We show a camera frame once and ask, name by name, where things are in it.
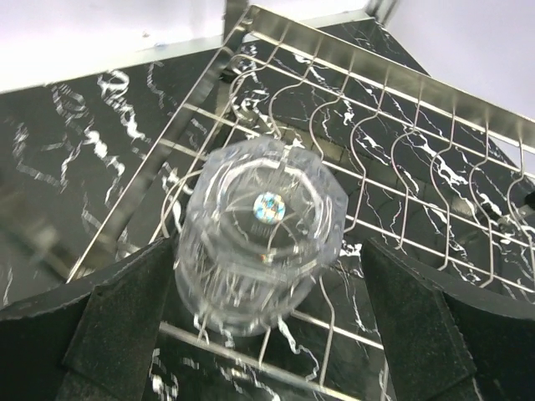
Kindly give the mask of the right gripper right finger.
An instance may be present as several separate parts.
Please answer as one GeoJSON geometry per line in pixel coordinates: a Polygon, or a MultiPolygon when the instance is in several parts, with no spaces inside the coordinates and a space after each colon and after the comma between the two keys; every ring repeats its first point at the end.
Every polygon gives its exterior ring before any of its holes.
{"type": "Polygon", "coordinates": [[[375,239],[361,264],[399,400],[532,400],[534,306],[375,239]]]}

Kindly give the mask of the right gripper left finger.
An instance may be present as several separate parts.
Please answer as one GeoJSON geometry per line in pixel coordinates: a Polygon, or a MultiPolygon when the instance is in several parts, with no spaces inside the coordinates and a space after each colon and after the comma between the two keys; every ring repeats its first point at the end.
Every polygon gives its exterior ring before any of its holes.
{"type": "Polygon", "coordinates": [[[170,239],[1,311],[3,400],[140,400],[175,260],[170,239]]]}

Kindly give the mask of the clear faceted glass tumbler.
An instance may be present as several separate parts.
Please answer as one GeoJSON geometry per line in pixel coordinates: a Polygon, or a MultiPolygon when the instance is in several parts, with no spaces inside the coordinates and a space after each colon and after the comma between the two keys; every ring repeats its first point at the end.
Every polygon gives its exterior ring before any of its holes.
{"type": "Polygon", "coordinates": [[[212,151],[180,234],[184,305],[233,337],[274,327],[338,258],[348,201],[310,150],[258,137],[212,151]]]}

